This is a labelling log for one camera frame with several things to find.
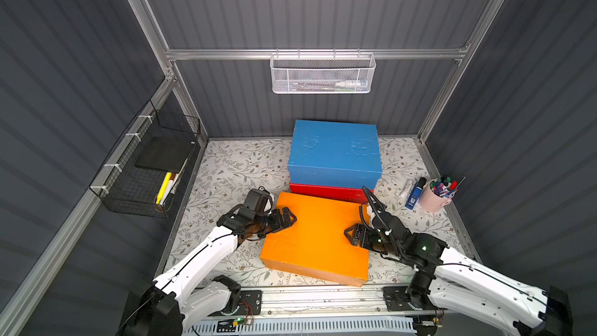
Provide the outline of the orange shoebox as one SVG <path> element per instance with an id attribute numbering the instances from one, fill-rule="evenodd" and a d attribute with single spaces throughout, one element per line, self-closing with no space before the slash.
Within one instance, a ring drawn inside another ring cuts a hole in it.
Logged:
<path id="1" fill-rule="evenodd" d="M 277 208 L 288 208 L 296 222 L 266 237 L 260 256 L 266 267 L 348 286 L 368 281 L 368 251 L 345 236 L 361 222 L 359 204 L 282 192 Z"/>

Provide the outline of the red shoebox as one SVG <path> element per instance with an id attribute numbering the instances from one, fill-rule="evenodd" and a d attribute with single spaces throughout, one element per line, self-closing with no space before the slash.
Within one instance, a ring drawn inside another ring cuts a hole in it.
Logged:
<path id="1" fill-rule="evenodd" d="M 367 202 L 362 189 L 356 188 L 338 188 L 331 186 L 319 186 L 310 184 L 294 184 L 290 183 L 290 191 L 293 194 L 302 194 L 317 198 L 326 198 L 342 202 L 351 202 L 362 204 Z"/>

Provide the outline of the blue shoebox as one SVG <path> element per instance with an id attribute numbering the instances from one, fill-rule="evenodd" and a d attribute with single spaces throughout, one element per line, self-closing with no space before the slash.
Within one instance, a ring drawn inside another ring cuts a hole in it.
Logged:
<path id="1" fill-rule="evenodd" d="M 288 169 L 293 184 L 373 190 L 382 177 L 377 128 L 298 120 Z"/>

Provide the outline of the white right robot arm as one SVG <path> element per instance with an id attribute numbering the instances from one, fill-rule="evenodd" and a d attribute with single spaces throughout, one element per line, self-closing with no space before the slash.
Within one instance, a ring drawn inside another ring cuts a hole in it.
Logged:
<path id="1" fill-rule="evenodd" d="M 414 269 L 405 289 L 384 289 L 389 310 L 403 304 L 452 310 L 510 335 L 573 333 L 572 308 L 563 290 L 508 278 L 432 235 L 410 232 L 388 213 L 375 216 L 371 225 L 354 224 L 345 237 L 355 247 Z"/>

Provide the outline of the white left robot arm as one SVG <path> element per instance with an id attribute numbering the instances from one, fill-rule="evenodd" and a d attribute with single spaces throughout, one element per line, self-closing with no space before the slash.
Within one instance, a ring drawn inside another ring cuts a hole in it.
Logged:
<path id="1" fill-rule="evenodd" d="M 181 335 L 211 314 L 233 313 L 241 286 L 225 275 L 205 288 L 198 285 L 243 242 L 259 241 L 292 227 L 289 208 L 275 208 L 271 193 L 259 187 L 245 201 L 220 216 L 208 236 L 178 264 L 158 275 L 142 291 L 131 291 L 118 335 Z"/>

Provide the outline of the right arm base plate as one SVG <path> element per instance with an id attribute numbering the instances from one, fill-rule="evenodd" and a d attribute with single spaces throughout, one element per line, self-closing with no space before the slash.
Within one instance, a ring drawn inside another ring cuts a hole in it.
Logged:
<path id="1" fill-rule="evenodd" d="M 438 307 L 429 300 L 423 300 L 421 303 L 413 304 L 410 295 L 407 293 L 407 286 L 384 286 L 382 288 L 382 298 L 389 312 L 398 311 L 435 311 Z"/>

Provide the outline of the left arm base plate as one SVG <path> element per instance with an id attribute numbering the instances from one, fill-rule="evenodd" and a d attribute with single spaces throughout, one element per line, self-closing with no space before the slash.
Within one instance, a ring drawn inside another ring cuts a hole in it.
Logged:
<path id="1" fill-rule="evenodd" d="M 242 289 L 239 292 L 239 299 L 236 301 L 236 306 L 230 309 L 216 311 L 209 314 L 208 317 L 256 316 L 261 314 L 262 305 L 263 292 L 261 290 Z"/>

